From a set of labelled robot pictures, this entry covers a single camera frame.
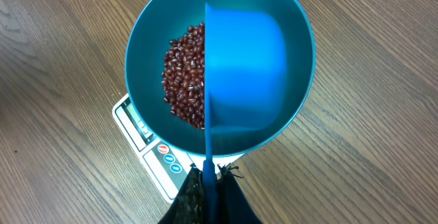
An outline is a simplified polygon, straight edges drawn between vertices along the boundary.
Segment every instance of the teal bowl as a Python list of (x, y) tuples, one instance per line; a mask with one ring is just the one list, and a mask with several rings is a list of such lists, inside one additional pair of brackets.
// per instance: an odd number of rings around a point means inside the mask
[(188, 153), (205, 154), (204, 132), (169, 113), (161, 85), (162, 58), (169, 40), (180, 37), (188, 25), (205, 21), (205, 3), (215, 8), (264, 12), (278, 23), (283, 35), (287, 81), (279, 115), (262, 130), (213, 134), (211, 138), (214, 156), (245, 153), (285, 129), (310, 91), (315, 42), (309, 20), (297, 0), (150, 0), (127, 44), (125, 80), (129, 98), (144, 124), (165, 143)]

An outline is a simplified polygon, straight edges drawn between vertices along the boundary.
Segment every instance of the scale button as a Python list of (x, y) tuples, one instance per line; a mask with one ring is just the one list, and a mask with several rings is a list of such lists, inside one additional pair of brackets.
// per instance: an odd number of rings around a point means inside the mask
[(164, 155), (164, 161), (166, 161), (167, 163), (173, 163), (175, 162), (175, 157), (171, 154), (166, 154)]
[(182, 172), (183, 168), (179, 164), (174, 163), (174, 164), (170, 165), (170, 170), (173, 173), (180, 173), (180, 172)]
[(167, 145), (158, 145), (158, 152), (160, 153), (168, 153), (169, 147)]

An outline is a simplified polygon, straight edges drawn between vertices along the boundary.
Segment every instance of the blue button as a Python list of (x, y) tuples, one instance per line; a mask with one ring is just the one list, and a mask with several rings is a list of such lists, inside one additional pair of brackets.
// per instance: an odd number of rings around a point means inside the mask
[(174, 164), (170, 165), (170, 170), (173, 173), (180, 173), (180, 172), (182, 172), (183, 168), (179, 164), (174, 163)]
[(164, 155), (164, 161), (167, 163), (173, 163), (175, 162), (175, 157), (173, 155), (166, 154)]

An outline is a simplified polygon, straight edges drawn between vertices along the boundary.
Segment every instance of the pile of red beans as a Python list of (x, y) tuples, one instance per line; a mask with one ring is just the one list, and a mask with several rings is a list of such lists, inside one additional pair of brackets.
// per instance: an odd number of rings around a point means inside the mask
[(170, 113), (194, 128), (204, 129), (204, 22), (170, 40), (162, 73), (163, 100)]

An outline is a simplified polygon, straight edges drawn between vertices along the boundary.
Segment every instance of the white scale body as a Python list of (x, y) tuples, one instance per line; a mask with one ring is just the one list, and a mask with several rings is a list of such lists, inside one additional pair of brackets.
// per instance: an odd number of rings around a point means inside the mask
[[(128, 94), (114, 106), (112, 116), (164, 199), (172, 203), (191, 169), (190, 165), (195, 163), (202, 170), (205, 157), (188, 154), (162, 142), (141, 121)], [(242, 155), (213, 158), (213, 163), (224, 166)]]

